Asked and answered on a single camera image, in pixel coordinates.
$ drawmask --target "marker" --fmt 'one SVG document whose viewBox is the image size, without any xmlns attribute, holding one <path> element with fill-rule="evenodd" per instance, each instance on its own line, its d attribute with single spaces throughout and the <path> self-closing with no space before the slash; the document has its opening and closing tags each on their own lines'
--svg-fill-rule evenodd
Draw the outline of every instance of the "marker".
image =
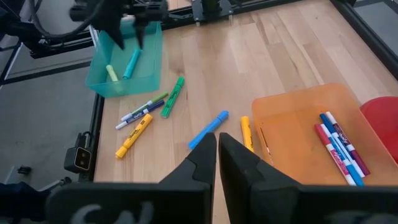
<svg viewBox="0 0 398 224">
<path fill-rule="evenodd" d="M 349 174 L 346 166 L 344 165 L 343 161 L 340 159 L 340 156 L 337 154 L 336 149 L 331 144 L 328 136 L 323 131 L 321 125 L 316 124 L 314 127 L 315 127 L 315 131 L 317 132 L 319 138 L 321 139 L 321 142 L 328 149 L 328 152 L 329 152 L 331 158 L 334 160 L 334 162 L 338 166 L 340 172 L 343 174 L 344 178 L 347 180 L 347 183 L 350 184 L 351 186 L 356 186 L 353 177 Z"/>
<path fill-rule="evenodd" d="M 119 81 L 118 76 L 114 72 L 112 65 L 107 65 L 106 70 L 108 71 L 109 77 L 111 77 L 112 82 Z"/>
<path fill-rule="evenodd" d="M 346 146 L 346 148 L 348 149 L 348 151 L 351 154 L 351 156 L 353 157 L 353 159 L 358 164 L 359 168 L 361 168 L 363 174 L 369 175 L 370 171 L 369 171 L 368 167 L 363 162 L 361 156 L 355 150 L 354 146 L 348 140 L 346 134 L 344 133 L 344 131 L 342 130 L 340 125 L 337 123 L 336 119 L 333 117 L 333 115 L 329 111 L 326 112 L 326 116 L 328 117 L 329 121 L 333 124 L 333 127 L 336 129 L 337 134 L 339 135 L 340 139 L 343 141 L 343 144 Z"/>
<path fill-rule="evenodd" d="M 323 123 L 325 124 L 325 126 L 328 128 L 328 130 L 331 133 L 331 135 L 333 136 L 333 138 L 336 140 L 337 145 L 341 149 L 342 153 L 344 153 L 345 156 L 347 157 L 347 159 L 349 160 L 349 162 L 352 163 L 352 165 L 354 166 L 355 170 L 358 172 L 359 176 L 360 177 L 364 177 L 365 175 L 363 174 L 361 168 L 359 168 L 359 165 L 350 156 L 350 154 L 348 153 L 348 151 L 345 148 L 345 146 L 343 145 L 343 143 L 341 143 L 341 139 L 340 139 L 339 135 L 337 134 L 337 132 L 336 132 L 335 128 L 333 127 L 333 125 L 330 123 L 329 119 L 326 117 L 325 114 L 321 114 L 320 117 L 321 117 Z"/>
<path fill-rule="evenodd" d="M 134 53 L 132 53 L 130 62 L 127 64 L 126 71 L 124 72 L 123 79 L 131 78 L 132 72 L 134 71 L 134 67 L 136 67 L 136 63 L 141 54 L 141 51 L 141 49 L 137 49 L 134 51 Z"/>
<path fill-rule="evenodd" d="M 189 144 L 188 147 L 190 149 L 194 149 L 197 144 L 205 137 L 207 133 L 213 132 L 216 128 L 218 128 L 223 121 L 225 121 L 229 116 L 228 111 L 222 111 L 216 119 L 214 119 L 208 126 L 206 126 Z"/>
<path fill-rule="evenodd" d="M 244 146 L 246 146 L 251 152 L 254 152 L 253 138 L 251 136 L 250 120 L 248 116 L 243 116 L 241 118 L 241 127 Z"/>
<path fill-rule="evenodd" d="M 355 181 L 355 184 L 358 185 L 358 186 L 364 186 L 362 178 L 359 176 L 359 174 L 355 170 L 354 166 L 349 162 L 349 160 L 344 155 L 344 153 L 337 146 L 337 143 L 336 143 L 334 137 L 330 134 L 328 128 L 324 124 L 321 124 L 321 127 L 322 127 L 323 132 L 326 134 L 326 136 L 328 136 L 328 139 L 331 142 L 331 145 L 333 146 L 333 148 L 336 149 L 336 152 L 337 152 L 338 156 L 343 161 L 343 163 L 346 166 L 349 174 L 351 175 L 351 177 Z"/>
<path fill-rule="evenodd" d="M 128 125 L 129 123 L 138 120 L 138 118 L 144 116 L 145 114 L 154 111 L 156 108 L 161 107 L 164 104 L 164 100 L 160 100 L 156 103 L 154 103 L 153 105 L 150 105 L 148 108 L 134 114 L 133 116 L 131 116 L 131 118 L 123 121 L 122 123 L 118 124 L 116 126 L 116 129 L 119 130 L 123 127 L 125 127 L 126 125 Z"/>
<path fill-rule="evenodd" d="M 122 117 L 121 121 L 125 121 L 129 118 L 131 118 L 132 116 L 134 116 L 134 114 L 142 111 L 143 109 L 146 109 L 148 106 L 150 106 L 153 103 L 158 102 L 159 100 L 165 98 L 166 96 L 168 96 L 169 93 L 167 93 L 166 91 L 162 94 L 160 94 L 159 96 L 154 97 L 153 99 L 149 100 L 146 104 L 140 106 L 139 108 L 135 109 L 133 112 L 128 113 L 127 115 L 125 115 L 124 117 Z"/>
<path fill-rule="evenodd" d="M 137 140 L 137 138 L 140 136 L 140 134 L 145 130 L 145 128 L 148 126 L 148 124 L 152 121 L 152 118 L 153 117 L 150 114 L 147 114 L 144 116 L 144 118 L 141 120 L 141 122 L 135 128 L 135 130 L 130 134 L 130 136 L 125 140 L 125 142 L 120 147 L 120 149 L 116 152 L 117 159 L 121 159 L 124 157 L 124 155 L 129 150 L 129 148 L 132 146 L 132 144 Z"/>
<path fill-rule="evenodd" d="M 163 118 L 168 118 L 170 115 L 170 112 L 173 108 L 173 105 L 175 103 L 175 100 L 178 97 L 178 94 L 180 94 L 180 90 L 182 88 L 182 86 L 184 85 L 184 77 L 180 77 L 177 80 L 177 84 L 175 84 L 173 91 L 170 94 L 169 99 L 167 100 L 166 105 L 164 106 L 162 112 L 161 112 L 161 117 Z"/>
</svg>

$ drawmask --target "teal plastic bin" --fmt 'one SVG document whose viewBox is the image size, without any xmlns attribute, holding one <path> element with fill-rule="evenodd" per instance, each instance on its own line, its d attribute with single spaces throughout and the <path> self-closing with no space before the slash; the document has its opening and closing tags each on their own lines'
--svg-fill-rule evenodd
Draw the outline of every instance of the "teal plastic bin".
<svg viewBox="0 0 398 224">
<path fill-rule="evenodd" d="M 145 29 L 144 48 L 130 79 L 123 80 L 123 74 L 132 53 L 139 48 L 132 21 L 124 21 L 120 30 L 124 39 L 124 50 L 106 32 L 99 34 L 86 85 L 99 95 L 109 98 L 140 94 L 159 89 L 162 67 L 162 29 L 159 22 L 151 22 Z M 112 82 L 106 70 L 112 65 L 118 80 Z"/>
</svg>

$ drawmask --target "wooden table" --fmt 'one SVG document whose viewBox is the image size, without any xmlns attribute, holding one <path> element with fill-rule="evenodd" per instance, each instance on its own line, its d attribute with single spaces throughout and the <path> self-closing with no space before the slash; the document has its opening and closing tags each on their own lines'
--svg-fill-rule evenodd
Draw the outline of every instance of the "wooden table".
<svg viewBox="0 0 398 224">
<path fill-rule="evenodd" d="M 234 16 L 233 23 L 187 26 L 164 32 L 160 90 L 106 99 L 96 162 L 96 182 L 158 182 L 189 154 L 188 142 L 221 110 L 230 112 L 218 130 L 242 141 L 239 119 L 251 117 L 255 98 L 343 83 L 360 103 L 397 96 L 398 83 L 328 0 L 307 0 Z M 134 129 L 120 118 L 179 76 L 185 86 L 168 119 L 154 120 L 125 158 L 114 153 Z M 257 134 L 256 153 L 262 156 Z M 217 171 L 214 223 L 228 223 Z"/>
</svg>

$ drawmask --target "yellow-green highlighter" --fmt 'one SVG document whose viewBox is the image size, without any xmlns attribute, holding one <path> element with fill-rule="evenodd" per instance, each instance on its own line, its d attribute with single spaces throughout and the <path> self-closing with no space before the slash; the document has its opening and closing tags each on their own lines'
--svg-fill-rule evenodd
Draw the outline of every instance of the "yellow-green highlighter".
<svg viewBox="0 0 398 224">
<path fill-rule="evenodd" d="M 178 97 L 178 94 L 180 94 L 181 88 L 184 85 L 185 79 L 184 77 L 180 77 L 177 80 L 177 84 L 175 84 L 173 91 L 170 94 L 169 99 L 166 102 L 166 105 L 163 107 L 163 110 L 161 112 L 161 117 L 163 118 L 168 118 L 170 115 L 170 112 L 173 108 L 173 105 L 175 103 L 175 100 Z"/>
</svg>

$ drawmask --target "red marker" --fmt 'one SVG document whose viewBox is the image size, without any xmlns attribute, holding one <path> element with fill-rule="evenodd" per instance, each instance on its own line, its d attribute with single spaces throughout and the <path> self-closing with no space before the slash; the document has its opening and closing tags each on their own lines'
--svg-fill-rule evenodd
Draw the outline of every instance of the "red marker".
<svg viewBox="0 0 398 224">
<path fill-rule="evenodd" d="M 316 125 L 314 125 L 314 128 L 315 128 L 315 131 L 317 132 L 319 138 L 321 139 L 321 142 L 328 149 L 328 152 L 330 153 L 330 155 L 333 158 L 334 162 L 338 166 L 340 172 L 343 174 L 344 178 L 347 180 L 347 183 L 352 185 L 352 186 L 356 186 L 354 179 L 349 174 L 346 166 L 344 165 L 344 162 L 340 159 L 340 156 L 337 154 L 336 149 L 331 144 L 328 136 L 323 131 L 321 125 L 320 124 L 316 124 Z"/>
<path fill-rule="evenodd" d="M 364 175 L 369 175 L 371 172 L 369 171 L 369 169 L 366 166 L 366 164 L 363 162 L 361 156 L 355 150 L 354 146 L 348 140 L 346 134 L 343 132 L 343 130 L 340 127 L 340 125 L 338 125 L 336 119 L 333 117 L 333 115 L 331 115 L 331 113 L 329 111 L 326 112 L 326 116 L 328 117 L 329 121 L 332 123 L 333 127 L 336 129 L 336 132 L 339 135 L 339 137 L 343 140 L 343 144 L 348 149 L 349 153 L 351 154 L 351 157 L 356 161 L 356 163 L 358 164 L 359 168 L 361 168 L 363 174 Z"/>
</svg>

